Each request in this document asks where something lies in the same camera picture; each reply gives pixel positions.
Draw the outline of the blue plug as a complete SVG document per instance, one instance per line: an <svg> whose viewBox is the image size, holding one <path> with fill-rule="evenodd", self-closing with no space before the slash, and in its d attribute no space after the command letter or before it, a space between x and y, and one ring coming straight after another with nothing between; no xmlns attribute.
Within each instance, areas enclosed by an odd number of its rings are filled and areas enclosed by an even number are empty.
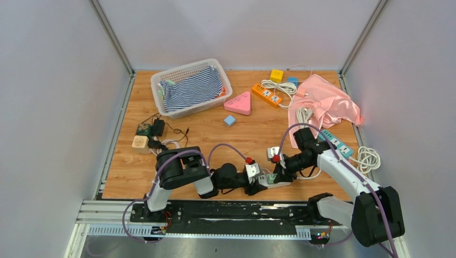
<svg viewBox="0 0 456 258"><path fill-rule="evenodd" d="M227 116L225 119L224 119L224 125L225 126L228 126L228 127L231 127L233 126L235 123L236 123L236 118L232 115L229 115Z"/></svg>

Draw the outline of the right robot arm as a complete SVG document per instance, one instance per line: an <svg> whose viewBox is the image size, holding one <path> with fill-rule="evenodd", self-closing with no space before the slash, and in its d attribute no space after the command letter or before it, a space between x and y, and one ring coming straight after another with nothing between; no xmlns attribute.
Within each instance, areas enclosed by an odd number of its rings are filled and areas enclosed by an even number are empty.
<svg viewBox="0 0 456 258"><path fill-rule="evenodd" d="M394 242L405 234L400 197L393 187L382 187L351 165L325 136L318 141L312 133L317 127L298 123L294 133L300 153L286 156L283 146L267 150L268 160L280 169L277 179L294 179L297 172L318 167L326 172L350 196L341 201L329 193L309 198L307 217L313 224L327 219L348 227L358 242L370 247L385 241Z"/></svg>

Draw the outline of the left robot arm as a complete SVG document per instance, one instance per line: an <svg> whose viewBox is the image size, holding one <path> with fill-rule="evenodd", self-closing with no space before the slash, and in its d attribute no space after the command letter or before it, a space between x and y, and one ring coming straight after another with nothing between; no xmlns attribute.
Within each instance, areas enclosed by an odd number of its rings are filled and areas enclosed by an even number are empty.
<svg viewBox="0 0 456 258"><path fill-rule="evenodd" d="M211 169L199 147L161 152L156 156L156 176L151 190L145 195L144 215L152 222L160 221L173 190L188 184L194 185L201 199L212 198L226 189L243 188L248 196L267 190L267 175L252 159L246 161L239 173L231 163Z"/></svg>

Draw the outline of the green plug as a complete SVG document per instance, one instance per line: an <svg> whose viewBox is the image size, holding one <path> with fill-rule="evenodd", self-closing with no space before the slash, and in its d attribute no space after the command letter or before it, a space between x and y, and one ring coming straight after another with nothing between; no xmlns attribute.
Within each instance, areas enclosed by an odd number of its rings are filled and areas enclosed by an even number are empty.
<svg viewBox="0 0 456 258"><path fill-rule="evenodd" d="M277 182L275 182L276 178L277 178L277 174L274 174L274 173L268 174L268 176L267 176L267 184L268 185L276 185L277 184Z"/></svg>

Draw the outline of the white power strip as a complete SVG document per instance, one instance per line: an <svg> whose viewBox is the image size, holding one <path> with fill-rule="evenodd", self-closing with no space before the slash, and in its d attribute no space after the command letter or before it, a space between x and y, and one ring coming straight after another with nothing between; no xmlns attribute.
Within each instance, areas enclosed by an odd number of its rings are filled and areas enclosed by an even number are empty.
<svg viewBox="0 0 456 258"><path fill-rule="evenodd" d="M268 174L263 174L257 178L257 181L259 182L259 184L266 186L268 189L285 187L285 186L288 186L291 184L290 182L281 182L281 183L277 183L276 185L268 185L267 176L268 176Z"/></svg>

